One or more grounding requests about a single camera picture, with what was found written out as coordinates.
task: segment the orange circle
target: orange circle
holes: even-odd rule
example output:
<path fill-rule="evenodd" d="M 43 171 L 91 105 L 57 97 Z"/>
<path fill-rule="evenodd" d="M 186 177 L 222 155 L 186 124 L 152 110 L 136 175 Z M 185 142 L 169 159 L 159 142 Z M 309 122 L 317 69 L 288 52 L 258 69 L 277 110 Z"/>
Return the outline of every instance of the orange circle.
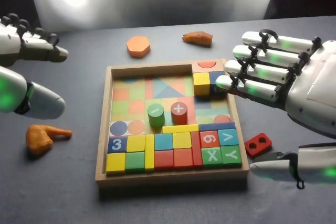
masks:
<path fill-rule="evenodd" d="M 229 123 L 231 119 L 227 115 L 218 115 L 214 119 L 214 123 Z"/>
<path fill-rule="evenodd" d="M 140 135 L 144 130 L 145 124 L 139 120 L 134 120 L 128 125 L 128 132 L 132 135 Z"/>

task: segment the red block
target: red block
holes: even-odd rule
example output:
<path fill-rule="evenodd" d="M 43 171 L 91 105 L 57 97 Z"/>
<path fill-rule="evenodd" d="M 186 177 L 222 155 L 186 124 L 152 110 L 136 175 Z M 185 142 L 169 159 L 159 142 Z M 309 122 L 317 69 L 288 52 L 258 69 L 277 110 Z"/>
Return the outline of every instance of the red block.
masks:
<path fill-rule="evenodd" d="M 269 151 L 271 147 L 272 141 L 265 133 L 260 133 L 251 138 L 249 141 L 245 142 L 246 153 L 252 158 Z"/>
<path fill-rule="evenodd" d="M 173 150 L 154 152 L 154 168 L 155 169 L 170 169 L 173 167 L 174 167 Z"/>
<path fill-rule="evenodd" d="M 175 102 L 170 107 L 172 113 L 172 121 L 177 125 L 185 125 L 188 121 L 188 108 L 183 102 Z"/>
<path fill-rule="evenodd" d="M 220 147 L 217 131 L 202 131 L 199 136 L 201 137 L 202 148 Z"/>
<path fill-rule="evenodd" d="M 193 152 L 194 166 L 203 166 L 201 143 L 199 142 L 200 134 L 199 132 L 191 132 L 191 149 Z"/>
<path fill-rule="evenodd" d="M 193 153 L 191 148 L 174 150 L 174 166 L 177 168 L 193 167 Z"/>

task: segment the light blue block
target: light blue block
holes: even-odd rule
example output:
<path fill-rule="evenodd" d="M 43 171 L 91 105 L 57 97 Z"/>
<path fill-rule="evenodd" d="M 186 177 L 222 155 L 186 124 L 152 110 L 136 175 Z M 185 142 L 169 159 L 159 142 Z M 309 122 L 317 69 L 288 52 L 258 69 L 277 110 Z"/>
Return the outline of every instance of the light blue block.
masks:
<path fill-rule="evenodd" d="M 154 137 L 154 149 L 156 151 L 173 149 L 173 134 L 156 134 Z"/>
<path fill-rule="evenodd" d="M 219 130 L 218 136 L 221 146 L 239 144 L 236 129 Z"/>

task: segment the gray tablecloth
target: gray tablecloth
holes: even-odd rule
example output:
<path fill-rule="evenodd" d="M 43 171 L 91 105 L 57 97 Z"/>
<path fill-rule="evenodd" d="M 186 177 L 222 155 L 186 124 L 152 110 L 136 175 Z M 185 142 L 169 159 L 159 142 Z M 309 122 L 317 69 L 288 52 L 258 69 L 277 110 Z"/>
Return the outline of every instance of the gray tablecloth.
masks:
<path fill-rule="evenodd" d="M 70 51 L 63 63 L 18 61 L 11 67 L 67 103 L 56 120 L 0 115 L 0 223 L 334 223 L 336 187 L 273 182 L 248 175 L 247 183 L 197 183 L 99 191 L 94 181 L 106 66 L 198 59 L 233 59 L 246 31 L 262 28 L 284 36 L 336 39 L 336 16 L 220 24 L 94 30 L 62 34 Z M 181 36 L 203 30 L 212 48 L 183 43 Z M 147 36 L 151 52 L 132 59 L 125 43 Z M 291 121 L 284 111 L 236 98 L 245 140 L 265 132 L 275 151 L 331 142 Z M 30 124 L 73 131 L 69 141 L 33 160 L 26 153 Z"/>

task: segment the orange hexagon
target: orange hexagon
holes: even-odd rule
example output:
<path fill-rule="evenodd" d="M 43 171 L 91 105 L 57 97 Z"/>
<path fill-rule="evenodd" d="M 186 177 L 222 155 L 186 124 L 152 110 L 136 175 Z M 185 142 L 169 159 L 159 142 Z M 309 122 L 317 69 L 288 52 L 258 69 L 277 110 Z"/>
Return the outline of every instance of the orange hexagon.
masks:
<path fill-rule="evenodd" d="M 134 36 L 126 43 L 127 50 L 132 57 L 142 58 L 151 50 L 149 41 L 144 36 Z"/>

